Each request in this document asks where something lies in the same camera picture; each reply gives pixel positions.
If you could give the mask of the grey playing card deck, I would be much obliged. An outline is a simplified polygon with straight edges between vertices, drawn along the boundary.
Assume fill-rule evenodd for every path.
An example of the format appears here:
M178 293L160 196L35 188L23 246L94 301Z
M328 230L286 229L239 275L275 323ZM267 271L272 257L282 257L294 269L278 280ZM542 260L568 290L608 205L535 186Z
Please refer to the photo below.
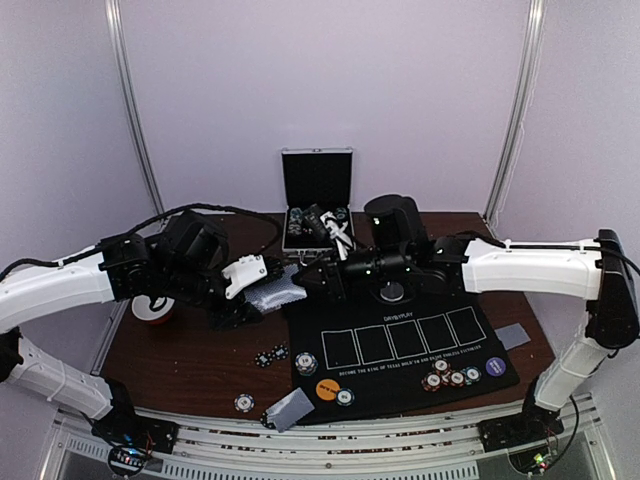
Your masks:
M287 266L279 279L247 288L244 291L246 300L260 313L267 314L279 310L284 305L306 299L306 290L293 282L292 277L297 272L296 265Z

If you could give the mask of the small chip stack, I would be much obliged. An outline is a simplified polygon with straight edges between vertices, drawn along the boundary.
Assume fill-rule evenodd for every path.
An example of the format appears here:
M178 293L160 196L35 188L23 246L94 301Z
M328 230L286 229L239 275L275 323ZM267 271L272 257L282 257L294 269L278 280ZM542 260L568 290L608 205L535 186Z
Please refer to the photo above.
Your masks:
M294 365L301 376L311 376L317 371L318 361L313 354L301 352L296 355Z

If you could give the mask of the orange big blind button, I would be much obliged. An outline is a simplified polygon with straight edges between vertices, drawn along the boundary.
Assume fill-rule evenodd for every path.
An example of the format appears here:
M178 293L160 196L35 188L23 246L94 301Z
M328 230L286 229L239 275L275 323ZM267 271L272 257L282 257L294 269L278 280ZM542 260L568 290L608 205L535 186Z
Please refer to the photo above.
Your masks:
M339 383L333 379L321 379L315 387L316 395L323 401L335 401L341 387Z

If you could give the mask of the blue green fifty chip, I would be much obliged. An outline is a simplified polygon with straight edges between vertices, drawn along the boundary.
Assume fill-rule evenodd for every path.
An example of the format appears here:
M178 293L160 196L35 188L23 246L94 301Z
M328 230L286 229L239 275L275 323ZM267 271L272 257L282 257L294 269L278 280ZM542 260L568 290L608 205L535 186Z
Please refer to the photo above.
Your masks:
M350 406L354 400L355 395L349 388L342 388L336 393L335 401L339 406Z

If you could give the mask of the dealt cards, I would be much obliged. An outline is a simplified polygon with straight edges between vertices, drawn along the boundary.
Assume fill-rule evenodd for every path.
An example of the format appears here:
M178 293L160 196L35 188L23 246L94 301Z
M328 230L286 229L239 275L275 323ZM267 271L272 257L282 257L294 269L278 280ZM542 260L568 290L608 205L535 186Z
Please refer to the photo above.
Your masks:
M275 425L280 433L289 430L299 420L311 413L315 406L301 389L297 388L265 410L263 414Z

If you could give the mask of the black orange hundred chip stack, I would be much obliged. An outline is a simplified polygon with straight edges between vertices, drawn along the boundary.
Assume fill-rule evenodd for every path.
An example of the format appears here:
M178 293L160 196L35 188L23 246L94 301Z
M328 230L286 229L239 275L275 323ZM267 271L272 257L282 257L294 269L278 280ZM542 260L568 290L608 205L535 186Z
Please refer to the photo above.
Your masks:
M460 371L450 371L443 377L443 379L446 384L451 387L460 388L466 385L466 377Z

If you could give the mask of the purple small blind button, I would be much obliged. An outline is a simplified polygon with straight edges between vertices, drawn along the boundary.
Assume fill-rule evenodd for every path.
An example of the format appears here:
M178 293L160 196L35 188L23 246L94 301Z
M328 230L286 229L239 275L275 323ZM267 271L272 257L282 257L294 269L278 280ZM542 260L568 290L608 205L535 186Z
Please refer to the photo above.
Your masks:
M506 362L501 357L491 357L485 363L485 370L492 377L500 377L507 371Z

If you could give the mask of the dealt card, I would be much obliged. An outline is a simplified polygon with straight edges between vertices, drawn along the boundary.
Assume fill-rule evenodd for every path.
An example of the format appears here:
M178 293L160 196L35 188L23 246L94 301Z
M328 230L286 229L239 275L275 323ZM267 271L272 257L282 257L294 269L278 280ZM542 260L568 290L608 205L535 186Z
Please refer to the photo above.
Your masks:
M509 351L531 341L530 336L520 323L507 325L495 330L496 337L505 350Z

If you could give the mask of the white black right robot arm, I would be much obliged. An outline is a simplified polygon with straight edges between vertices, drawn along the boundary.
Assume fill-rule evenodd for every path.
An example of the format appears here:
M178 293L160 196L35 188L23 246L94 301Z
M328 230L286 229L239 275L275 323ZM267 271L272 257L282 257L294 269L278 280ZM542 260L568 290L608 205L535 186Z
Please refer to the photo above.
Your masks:
M575 340L531 384L513 419L519 440L535 440L605 358L639 337L633 274L615 231L574 242L513 242L475 231L429 239L415 201L398 194L365 206L374 244L358 248L342 225L312 205L313 233L336 244L293 277L308 293L343 301L363 284L397 282L419 292L456 296L486 292L545 293L585 300L587 322Z

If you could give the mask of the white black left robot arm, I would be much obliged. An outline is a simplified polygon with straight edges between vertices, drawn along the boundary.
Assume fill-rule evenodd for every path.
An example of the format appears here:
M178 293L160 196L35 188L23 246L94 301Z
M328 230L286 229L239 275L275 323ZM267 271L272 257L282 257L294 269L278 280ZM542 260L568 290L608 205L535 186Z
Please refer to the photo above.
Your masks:
M237 207L192 203L151 217L55 261L19 259L1 273L1 379L35 391L84 414L123 444L144 433L127 388L84 374L36 347L20 331L40 317L90 304L147 298L154 315L159 300L177 301L209 313L218 330L258 322L260 310L245 290L279 279L280 259L263 251L235 261L228 234L212 217L223 211L265 221L274 218Z

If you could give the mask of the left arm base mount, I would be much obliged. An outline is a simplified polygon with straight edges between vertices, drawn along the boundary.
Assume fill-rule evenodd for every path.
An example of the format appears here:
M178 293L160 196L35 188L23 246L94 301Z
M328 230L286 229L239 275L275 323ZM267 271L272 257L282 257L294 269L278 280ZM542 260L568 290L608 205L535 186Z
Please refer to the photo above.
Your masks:
M91 433L109 447L107 466L117 476L130 478L140 474L155 453L171 454L179 426L175 422L135 415L133 422L86 418Z

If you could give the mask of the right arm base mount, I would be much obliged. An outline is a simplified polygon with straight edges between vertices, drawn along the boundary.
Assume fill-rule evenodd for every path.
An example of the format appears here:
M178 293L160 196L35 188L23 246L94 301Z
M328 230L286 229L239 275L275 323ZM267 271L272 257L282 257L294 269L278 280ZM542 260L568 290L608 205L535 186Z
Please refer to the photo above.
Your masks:
M544 474L559 455L558 435L564 432L557 418L515 414L481 421L478 433L485 452L506 450L511 466L520 474Z

